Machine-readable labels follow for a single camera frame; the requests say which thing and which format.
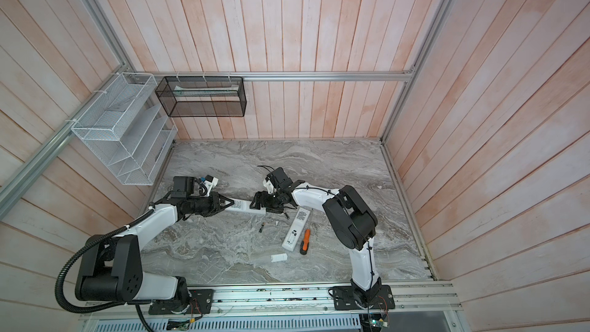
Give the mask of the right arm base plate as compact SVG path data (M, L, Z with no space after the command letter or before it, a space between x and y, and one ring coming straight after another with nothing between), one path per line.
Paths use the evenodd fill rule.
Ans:
M336 310L393 310L396 305L390 286L375 284L370 290L357 286L336 286L328 290Z

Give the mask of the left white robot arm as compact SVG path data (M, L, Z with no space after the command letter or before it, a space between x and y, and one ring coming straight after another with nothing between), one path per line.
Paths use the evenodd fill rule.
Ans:
M182 277L149 274L143 270L141 251L161 232L192 215L217 215L235 201L214 191L218 180L176 176L173 188L149 205L137 220L113 235L95 235L81 252L75 286L80 301L132 303L173 301L184 308L190 293Z

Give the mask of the white remote control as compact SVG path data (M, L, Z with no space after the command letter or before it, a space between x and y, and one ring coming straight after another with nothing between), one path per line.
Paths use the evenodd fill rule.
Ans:
M296 246L301 242L301 237L304 233L305 226L310 217L311 211L305 208L298 208L296 215L293 217L293 222L284 238L282 248L286 251L294 251Z
M251 208L250 204L251 204L250 201L234 199L234 203L232 204L232 206L226 208L225 210L230 211L230 212L249 214L249 215L266 215L265 208L263 208L263 207L261 209Z

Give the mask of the white battery cover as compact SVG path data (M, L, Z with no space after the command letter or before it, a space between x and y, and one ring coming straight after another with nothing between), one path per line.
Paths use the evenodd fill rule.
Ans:
M272 255L270 257L271 262L272 263L277 263L277 262L281 262L281 261L286 261L288 258L287 254L283 253L283 254L279 254L279 255Z

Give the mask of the orange handled screwdriver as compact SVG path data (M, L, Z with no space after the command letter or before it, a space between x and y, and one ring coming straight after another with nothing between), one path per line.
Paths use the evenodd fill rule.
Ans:
M310 211L307 221L304 225L303 237L300 245L300 254L307 255L310 247L311 223L313 218L313 211Z

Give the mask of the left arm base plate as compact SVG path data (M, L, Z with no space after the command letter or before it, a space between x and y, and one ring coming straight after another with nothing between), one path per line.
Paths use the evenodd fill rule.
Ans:
M213 289L187 289L178 291L170 300L154 301L149 307L148 314L209 314L213 300Z

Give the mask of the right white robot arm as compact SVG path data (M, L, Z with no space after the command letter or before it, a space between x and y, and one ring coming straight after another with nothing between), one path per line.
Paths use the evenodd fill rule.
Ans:
M299 180L283 188L257 192L250 207L283 212L287 204L327 215L337 239L349 249L352 278L345 295L359 307L369 308L377 300L382 281L373 250L378 220L364 199L349 185L331 190Z

